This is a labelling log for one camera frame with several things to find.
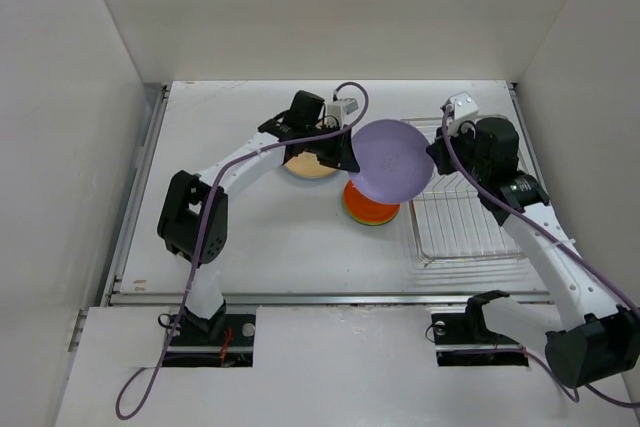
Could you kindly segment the green plate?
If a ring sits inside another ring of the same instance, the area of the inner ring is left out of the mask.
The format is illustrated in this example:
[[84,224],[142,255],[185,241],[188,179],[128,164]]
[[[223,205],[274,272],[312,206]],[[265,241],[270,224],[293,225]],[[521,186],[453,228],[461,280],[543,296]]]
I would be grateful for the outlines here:
[[355,205],[345,206],[347,214],[364,220],[382,220],[396,217],[400,211],[399,205]]
[[392,220],[394,220],[394,217],[391,217],[389,219],[382,219],[382,220],[364,220],[357,217],[352,217],[352,220],[360,225],[377,227],[377,226],[383,226],[390,223]]

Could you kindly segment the purple plate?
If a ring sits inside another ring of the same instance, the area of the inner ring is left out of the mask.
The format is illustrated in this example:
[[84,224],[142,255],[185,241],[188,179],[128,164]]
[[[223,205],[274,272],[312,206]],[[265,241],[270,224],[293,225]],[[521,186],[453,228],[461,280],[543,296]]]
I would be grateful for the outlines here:
[[435,165],[427,138],[409,123],[382,119],[361,127],[352,137],[360,171],[350,180],[368,199],[401,204],[423,192]]

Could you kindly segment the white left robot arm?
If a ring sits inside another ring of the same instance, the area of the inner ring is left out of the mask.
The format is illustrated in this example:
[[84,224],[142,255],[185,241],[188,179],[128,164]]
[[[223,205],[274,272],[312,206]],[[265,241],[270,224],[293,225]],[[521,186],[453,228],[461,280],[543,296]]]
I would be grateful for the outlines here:
[[191,263],[180,326],[189,326],[198,341],[213,343],[223,334],[225,300],[214,276],[198,270],[225,246],[230,202],[264,174],[304,153],[329,169],[360,171],[351,142],[353,125],[344,122],[359,105],[338,93],[327,102],[296,92],[287,110],[263,122],[230,156],[204,171],[181,170],[171,178],[157,233],[171,254]]

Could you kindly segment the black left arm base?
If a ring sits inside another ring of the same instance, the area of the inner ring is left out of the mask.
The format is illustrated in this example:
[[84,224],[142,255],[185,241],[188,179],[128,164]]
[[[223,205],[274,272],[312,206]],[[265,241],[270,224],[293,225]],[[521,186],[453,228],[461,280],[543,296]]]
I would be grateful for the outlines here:
[[188,310],[178,322],[162,360],[166,368],[250,368],[253,366],[256,312],[229,312],[223,305],[212,319]]

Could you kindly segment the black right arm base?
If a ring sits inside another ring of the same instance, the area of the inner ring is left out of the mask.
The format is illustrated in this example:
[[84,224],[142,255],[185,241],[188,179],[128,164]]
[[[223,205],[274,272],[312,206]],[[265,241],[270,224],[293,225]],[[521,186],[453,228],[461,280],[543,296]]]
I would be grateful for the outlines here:
[[439,367],[528,367],[523,348],[513,339],[486,327],[482,307],[509,298],[500,290],[474,295],[463,310],[434,310],[425,338],[436,347]]

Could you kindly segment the orange plate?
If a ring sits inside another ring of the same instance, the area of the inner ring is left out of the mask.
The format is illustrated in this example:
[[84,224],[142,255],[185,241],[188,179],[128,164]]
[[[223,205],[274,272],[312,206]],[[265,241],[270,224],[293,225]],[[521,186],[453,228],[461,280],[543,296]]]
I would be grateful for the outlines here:
[[399,204],[381,204],[360,193],[349,180],[342,194],[343,206],[348,215],[358,223],[380,226],[392,221],[400,211]]

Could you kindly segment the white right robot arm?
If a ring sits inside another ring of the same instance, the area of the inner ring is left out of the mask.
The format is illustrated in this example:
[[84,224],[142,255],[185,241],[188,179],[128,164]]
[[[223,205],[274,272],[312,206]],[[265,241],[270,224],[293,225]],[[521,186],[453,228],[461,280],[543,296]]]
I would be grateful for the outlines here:
[[540,316],[493,290],[468,299],[463,328],[477,342],[507,337],[544,355],[565,387],[586,387],[633,369],[639,309],[577,252],[539,181],[519,167],[519,135],[503,118],[443,116],[426,149],[441,175],[472,185],[482,207],[526,254],[558,311]]

